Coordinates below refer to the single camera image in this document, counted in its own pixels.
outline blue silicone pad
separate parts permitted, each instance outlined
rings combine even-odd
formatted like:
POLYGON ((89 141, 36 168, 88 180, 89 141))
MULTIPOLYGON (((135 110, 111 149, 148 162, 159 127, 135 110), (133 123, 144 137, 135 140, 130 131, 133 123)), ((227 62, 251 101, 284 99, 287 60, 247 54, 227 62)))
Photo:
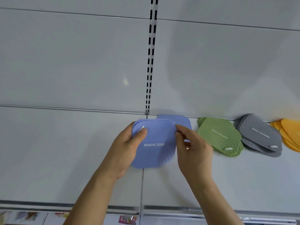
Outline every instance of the blue silicone pad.
POLYGON ((148 130, 147 136, 137 147, 137 154, 131 165, 138 169, 161 167, 175 154, 175 124, 169 119, 140 119, 132 127, 132 137, 143 126, 148 130))
POLYGON ((183 125, 186 128, 192 129, 190 120, 183 115, 159 115, 157 119, 164 118, 173 121, 176 125, 183 125))

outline forearm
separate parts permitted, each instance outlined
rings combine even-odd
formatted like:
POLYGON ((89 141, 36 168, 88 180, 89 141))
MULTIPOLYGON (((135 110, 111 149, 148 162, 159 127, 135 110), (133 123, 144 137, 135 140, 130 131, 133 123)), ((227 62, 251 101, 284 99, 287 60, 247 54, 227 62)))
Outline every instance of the forearm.
POLYGON ((99 168, 77 199, 64 225, 103 224, 115 182, 116 178, 99 168))
POLYGON ((238 215, 219 191, 211 179, 203 183, 191 185, 192 191, 200 204, 208 225, 242 225, 238 215))

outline green silicone pad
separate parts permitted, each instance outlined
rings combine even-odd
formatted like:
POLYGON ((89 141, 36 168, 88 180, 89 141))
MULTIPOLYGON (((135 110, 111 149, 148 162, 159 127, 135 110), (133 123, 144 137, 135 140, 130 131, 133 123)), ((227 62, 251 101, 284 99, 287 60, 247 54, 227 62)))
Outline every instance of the green silicone pad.
POLYGON ((221 118, 201 117, 198 119, 198 134, 212 145, 214 150, 230 156, 238 156, 243 150, 241 134, 233 124, 221 118))

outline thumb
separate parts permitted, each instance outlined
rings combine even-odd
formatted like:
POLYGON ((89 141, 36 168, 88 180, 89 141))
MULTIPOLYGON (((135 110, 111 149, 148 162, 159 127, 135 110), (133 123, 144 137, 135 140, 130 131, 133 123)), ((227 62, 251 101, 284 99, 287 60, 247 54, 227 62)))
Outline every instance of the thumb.
POLYGON ((134 137, 133 139, 129 142, 129 145, 137 149, 139 144, 144 140, 144 138, 147 135, 147 129, 142 128, 134 137))
POLYGON ((175 132, 175 137, 176 137, 176 146, 177 146, 177 153, 183 153, 187 150, 185 146, 185 142, 183 139, 183 136, 180 132, 175 132))

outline hand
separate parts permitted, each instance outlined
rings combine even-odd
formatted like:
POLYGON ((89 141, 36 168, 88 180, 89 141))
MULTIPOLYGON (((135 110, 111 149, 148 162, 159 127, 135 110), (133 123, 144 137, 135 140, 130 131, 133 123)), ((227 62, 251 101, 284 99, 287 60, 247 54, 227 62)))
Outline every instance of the hand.
POLYGON ((131 131, 134 122, 128 125, 112 143, 99 169, 107 172, 110 177, 121 178, 133 162, 137 147, 147 135, 147 129, 141 129, 132 138, 131 131))
POLYGON ((191 187, 195 182, 200 182, 201 185, 211 182, 212 146, 195 131, 182 125, 176 125, 176 128, 178 165, 187 182, 191 187))

